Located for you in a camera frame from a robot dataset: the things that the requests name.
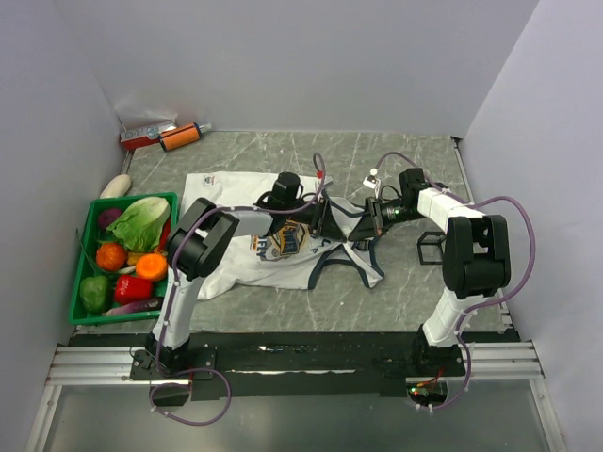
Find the white printed tank top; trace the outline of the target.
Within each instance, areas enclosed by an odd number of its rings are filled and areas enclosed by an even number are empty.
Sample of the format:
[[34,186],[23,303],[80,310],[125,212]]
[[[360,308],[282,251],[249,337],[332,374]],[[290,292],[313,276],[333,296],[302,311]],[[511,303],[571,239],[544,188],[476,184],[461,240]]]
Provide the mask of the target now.
[[[275,173],[218,171],[190,173],[185,182],[181,212],[198,198],[217,205],[251,205],[272,188]],[[363,285],[374,287],[384,277],[375,256],[376,241],[365,245],[313,236],[307,225],[288,221],[272,236],[235,237],[218,268],[202,284],[199,300],[213,299],[236,284],[279,289],[316,287],[322,269],[341,264],[356,269]]]

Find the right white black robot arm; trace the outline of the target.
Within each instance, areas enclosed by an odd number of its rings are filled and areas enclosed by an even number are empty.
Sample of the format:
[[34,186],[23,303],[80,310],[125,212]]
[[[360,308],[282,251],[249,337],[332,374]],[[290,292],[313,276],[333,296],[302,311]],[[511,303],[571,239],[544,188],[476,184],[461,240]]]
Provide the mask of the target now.
[[419,218],[431,220],[444,235],[445,289],[410,351],[414,369],[429,376],[456,361],[458,340],[478,305],[508,285],[508,227],[504,217],[484,215],[453,199],[444,186],[431,184],[421,168],[403,171],[399,187],[393,201],[366,199],[365,212],[348,238],[356,242],[382,236],[395,224]]

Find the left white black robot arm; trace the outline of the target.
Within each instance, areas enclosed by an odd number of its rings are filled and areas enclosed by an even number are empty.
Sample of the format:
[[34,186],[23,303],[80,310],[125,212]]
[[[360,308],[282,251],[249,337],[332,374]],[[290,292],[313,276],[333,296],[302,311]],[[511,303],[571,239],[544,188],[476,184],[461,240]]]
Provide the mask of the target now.
[[300,177],[280,173],[272,189],[252,206],[217,206],[197,199],[179,220],[168,238],[168,284],[157,323],[145,348],[153,355],[153,368],[167,379],[180,376],[187,365],[190,320],[204,280],[219,266],[233,238],[270,236],[289,221],[308,226],[313,236],[344,241],[335,222],[331,203],[322,197],[321,176],[312,199],[299,194]]

